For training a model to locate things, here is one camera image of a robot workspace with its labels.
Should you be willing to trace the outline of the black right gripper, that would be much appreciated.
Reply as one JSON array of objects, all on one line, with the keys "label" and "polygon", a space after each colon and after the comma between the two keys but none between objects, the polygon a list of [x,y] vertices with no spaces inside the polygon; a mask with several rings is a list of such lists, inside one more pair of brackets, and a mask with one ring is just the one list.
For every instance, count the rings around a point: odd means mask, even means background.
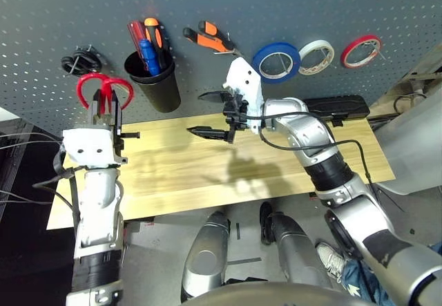
[{"label": "black right gripper", "polygon": [[248,102],[240,94],[231,94],[227,91],[212,91],[203,93],[198,99],[208,102],[224,102],[223,115],[229,125],[229,131],[214,129],[210,126],[193,126],[187,131],[207,140],[220,140],[233,143],[236,131],[243,131],[247,126]]}]

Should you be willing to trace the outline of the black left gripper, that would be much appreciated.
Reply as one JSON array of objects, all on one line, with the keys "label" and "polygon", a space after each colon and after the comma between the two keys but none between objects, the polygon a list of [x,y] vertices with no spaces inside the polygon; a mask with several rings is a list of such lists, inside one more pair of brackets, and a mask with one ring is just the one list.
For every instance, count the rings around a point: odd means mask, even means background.
[{"label": "black left gripper", "polygon": [[140,138],[140,132],[122,131],[122,110],[116,92],[111,92],[108,100],[109,125],[103,125],[101,107],[102,92],[96,90],[88,107],[88,123],[92,126],[92,162],[94,164],[126,164],[128,159],[122,155],[124,140]]}]

